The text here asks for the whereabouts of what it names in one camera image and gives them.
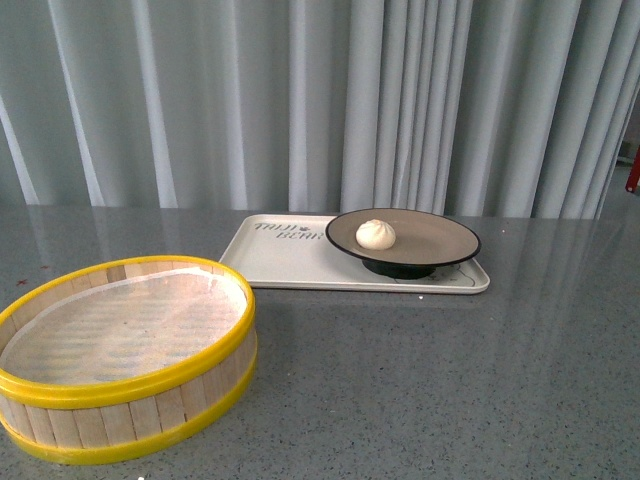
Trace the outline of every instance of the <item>gray curtain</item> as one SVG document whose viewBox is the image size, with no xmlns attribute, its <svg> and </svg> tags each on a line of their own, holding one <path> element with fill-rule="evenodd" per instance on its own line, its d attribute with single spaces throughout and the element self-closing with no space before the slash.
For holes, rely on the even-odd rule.
<svg viewBox="0 0 640 480">
<path fill-rule="evenodd" d="M 4 0 L 0 204 L 594 218 L 640 0 Z"/>
</svg>

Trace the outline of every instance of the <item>plate rim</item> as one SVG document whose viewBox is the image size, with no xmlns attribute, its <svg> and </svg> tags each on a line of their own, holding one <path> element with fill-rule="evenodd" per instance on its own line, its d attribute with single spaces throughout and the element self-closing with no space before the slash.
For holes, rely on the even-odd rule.
<svg viewBox="0 0 640 480">
<path fill-rule="evenodd" d="M 406 263 L 406 262 L 391 262 L 388 260 L 380 260 L 378 258 L 374 258 L 374 257 L 370 257 L 370 256 L 366 256 L 366 255 L 362 255 L 356 252 L 352 252 L 351 250 L 348 250 L 347 248 L 343 247 L 342 245 L 340 245 L 337 241 L 335 241 L 332 237 L 331 234 L 329 233 L 329 229 L 331 227 L 331 225 L 336 222 L 337 220 L 339 220 L 342 217 L 345 217 L 347 215 L 351 215 L 354 213 L 359 213 L 359 212 L 366 212 L 366 211 L 379 211 L 379 210 L 398 210 L 398 211 L 404 211 L 404 212 L 412 212 L 412 213 L 416 213 L 419 215 L 427 215 L 430 217 L 437 217 L 440 218 L 442 220 L 445 220 L 447 222 L 451 222 L 451 223 L 455 223 L 459 226 L 461 226 L 462 228 L 464 228 L 465 230 L 468 230 L 469 232 L 471 232 L 471 234 L 476 238 L 477 242 L 478 242 L 478 246 L 476 247 L 476 249 L 469 255 L 466 255 L 464 257 L 460 257 L 459 259 L 455 259 L 455 260 L 451 260 L 451 261 L 447 261 L 447 262 L 439 262 L 439 263 Z M 481 250 L 482 248 L 482 241 L 480 240 L 480 237 L 478 236 L 478 234 L 476 232 L 474 232 L 471 228 L 467 227 L 466 225 L 463 225 L 462 223 L 456 221 L 456 220 L 452 220 L 451 218 L 447 218 L 444 215 L 437 215 L 435 213 L 430 213 L 430 212 L 423 212 L 420 210 L 411 210 L 409 208 L 361 208 L 359 210 L 352 210 L 349 212 L 345 212 L 345 213 L 341 213 L 340 215 L 336 216 L 335 218 L 333 218 L 331 221 L 329 221 L 329 223 L 327 223 L 327 226 L 325 227 L 325 236 L 327 237 L 327 240 L 329 240 L 329 243 L 331 243 L 331 245 L 333 245 L 334 247 L 336 247 L 338 250 L 346 253 L 347 255 L 351 255 L 352 257 L 356 257 L 359 258 L 360 260 L 365 260 L 368 262 L 376 262 L 382 265 L 389 265 L 389 266 L 395 266 L 395 267 L 407 267 L 407 268 L 420 268 L 420 267 L 445 267 L 447 265 L 455 265 L 457 263 L 462 263 L 465 262 L 467 260 L 470 260 L 471 258 L 475 257 Z"/>
</svg>

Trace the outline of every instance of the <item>white bun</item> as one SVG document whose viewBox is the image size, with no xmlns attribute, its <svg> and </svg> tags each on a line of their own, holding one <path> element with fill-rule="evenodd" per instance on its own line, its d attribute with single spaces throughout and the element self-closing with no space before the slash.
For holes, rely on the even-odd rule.
<svg viewBox="0 0 640 480">
<path fill-rule="evenodd" d="M 386 250 L 396 242 L 396 232 L 387 222 L 369 220 L 358 228 L 356 241 L 367 250 Z"/>
</svg>

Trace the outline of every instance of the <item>red object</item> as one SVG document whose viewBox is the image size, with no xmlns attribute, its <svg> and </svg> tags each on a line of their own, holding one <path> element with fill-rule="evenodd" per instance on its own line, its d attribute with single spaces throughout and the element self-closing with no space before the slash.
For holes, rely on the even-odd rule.
<svg viewBox="0 0 640 480">
<path fill-rule="evenodd" d="M 629 174 L 625 190 L 634 193 L 638 187 L 638 180 L 640 180 L 640 148 L 638 148 L 636 152 L 636 158 L 633 161 L 633 167 L 631 167 L 631 173 Z"/>
</svg>

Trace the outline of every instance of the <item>yellow rim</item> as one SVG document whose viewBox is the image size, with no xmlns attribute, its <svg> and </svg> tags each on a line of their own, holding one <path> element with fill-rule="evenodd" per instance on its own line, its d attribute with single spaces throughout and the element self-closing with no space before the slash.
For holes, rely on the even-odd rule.
<svg viewBox="0 0 640 480">
<path fill-rule="evenodd" d="M 181 385 L 214 366 L 231 354 L 247 336 L 253 325 L 255 298 L 249 283 L 236 271 L 198 257 L 181 255 L 155 255 L 116 260 L 78 270 L 48 282 L 13 302 L 0 313 L 0 325 L 31 299 L 56 286 L 89 273 L 131 263 L 192 262 L 213 266 L 231 274 L 243 287 L 247 296 L 247 308 L 236 325 L 218 342 L 196 355 L 169 367 L 138 377 L 91 385 L 53 385 L 24 380 L 0 369 L 0 393 L 25 405 L 54 409 L 94 408 L 125 403 L 155 395 Z"/>
<path fill-rule="evenodd" d="M 43 446 L 27 440 L 14 431 L 0 414 L 0 422 L 5 426 L 11 440 L 25 452 L 34 457 L 48 460 L 50 462 L 65 463 L 69 465 L 99 465 L 104 463 L 121 462 L 133 458 L 142 457 L 150 453 L 157 452 L 164 448 L 175 445 L 185 440 L 214 421 L 220 418 L 231 406 L 238 401 L 244 391 L 249 386 L 257 363 L 257 346 L 253 359 L 245 374 L 238 384 L 223 397 L 218 403 L 205 410 L 192 420 L 162 432 L 159 435 L 136 440 L 135 442 L 123 443 L 111 447 L 103 448 L 61 448 Z"/>
</svg>

